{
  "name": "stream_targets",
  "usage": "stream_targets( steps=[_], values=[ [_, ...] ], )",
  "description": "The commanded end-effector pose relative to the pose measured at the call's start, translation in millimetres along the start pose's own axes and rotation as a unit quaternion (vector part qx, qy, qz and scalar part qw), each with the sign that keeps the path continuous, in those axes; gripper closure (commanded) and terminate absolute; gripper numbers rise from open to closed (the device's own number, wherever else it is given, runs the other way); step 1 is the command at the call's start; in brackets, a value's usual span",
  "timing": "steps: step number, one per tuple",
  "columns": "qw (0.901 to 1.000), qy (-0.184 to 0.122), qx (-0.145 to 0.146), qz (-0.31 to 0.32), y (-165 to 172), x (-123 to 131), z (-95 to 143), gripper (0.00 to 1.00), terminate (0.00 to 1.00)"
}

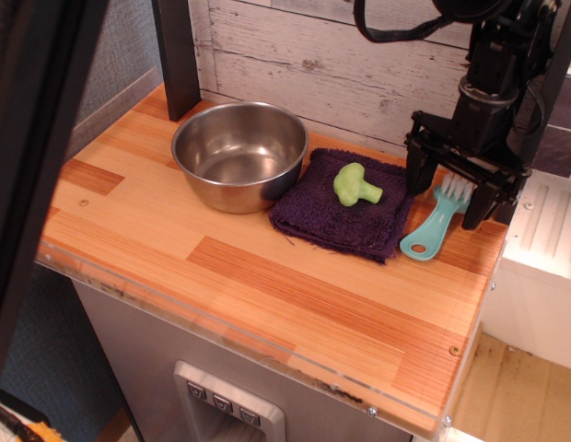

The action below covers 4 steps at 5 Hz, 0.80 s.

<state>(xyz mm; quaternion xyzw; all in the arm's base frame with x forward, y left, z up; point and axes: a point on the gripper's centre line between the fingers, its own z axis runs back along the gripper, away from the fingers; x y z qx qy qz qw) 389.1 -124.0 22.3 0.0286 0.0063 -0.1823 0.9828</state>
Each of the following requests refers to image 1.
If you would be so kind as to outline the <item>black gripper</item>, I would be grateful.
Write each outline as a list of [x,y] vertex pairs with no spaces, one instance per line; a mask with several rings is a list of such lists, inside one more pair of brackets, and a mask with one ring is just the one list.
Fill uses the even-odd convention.
[[529,85],[490,94],[461,80],[450,118],[415,111],[405,138],[408,193],[428,190],[439,165],[473,182],[478,187],[462,221],[464,230],[475,230],[500,205],[515,202],[530,171],[507,139]]

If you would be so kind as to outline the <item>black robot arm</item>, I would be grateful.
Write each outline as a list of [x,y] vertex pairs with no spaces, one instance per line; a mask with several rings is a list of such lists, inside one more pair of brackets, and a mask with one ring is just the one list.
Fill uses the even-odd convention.
[[476,229],[503,204],[516,201],[530,163],[513,142],[538,132],[519,130],[516,118],[533,80],[543,75],[551,48],[558,1],[437,1],[453,22],[472,24],[469,63],[449,118],[423,111],[412,115],[406,136],[407,191],[418,195],[443,166],[473,183],[462,221]]

